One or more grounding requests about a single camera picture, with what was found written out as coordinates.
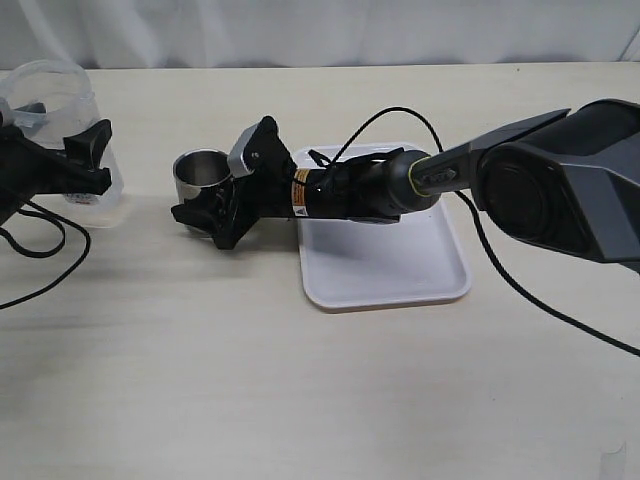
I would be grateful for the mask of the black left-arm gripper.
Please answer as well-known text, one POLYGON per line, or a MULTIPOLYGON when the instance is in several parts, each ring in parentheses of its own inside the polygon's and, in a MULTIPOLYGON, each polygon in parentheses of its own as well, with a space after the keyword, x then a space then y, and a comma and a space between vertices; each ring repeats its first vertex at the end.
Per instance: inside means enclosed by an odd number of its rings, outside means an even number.
POLYGON ((1 113, 1 224, 40 194, 102 195, 111 186, 108 168, 98 168, 112 137, 109 119, 63 138, 64 151, 46 149, 24 136, 8 112, 1 113))

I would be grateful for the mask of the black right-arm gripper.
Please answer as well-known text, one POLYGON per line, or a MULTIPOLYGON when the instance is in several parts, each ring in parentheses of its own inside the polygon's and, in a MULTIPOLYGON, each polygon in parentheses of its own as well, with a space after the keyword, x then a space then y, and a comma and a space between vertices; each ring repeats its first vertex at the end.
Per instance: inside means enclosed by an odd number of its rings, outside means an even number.
POLYGON ((293 218, 292 178, 297 165, 288 150, 265 156, 249 176, 233 179, 218 193, 203 192, 173 206, 176 222, 212 235, 220 250, 232 250, 261 218, 293 218))

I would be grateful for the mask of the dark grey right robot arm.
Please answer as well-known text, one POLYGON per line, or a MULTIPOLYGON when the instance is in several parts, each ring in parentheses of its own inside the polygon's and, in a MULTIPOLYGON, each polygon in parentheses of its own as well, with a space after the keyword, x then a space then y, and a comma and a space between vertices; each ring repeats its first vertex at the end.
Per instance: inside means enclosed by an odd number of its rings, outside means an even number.
POLYGON ((639 107, 602 99, 514 122, 431 155, 399 147, 298 166, 274 118, 246 129, 226 177, 172 208, 230 250, 262 218, 393 224, 469 190, 477 209, 523 243, 639 266, 639 107))

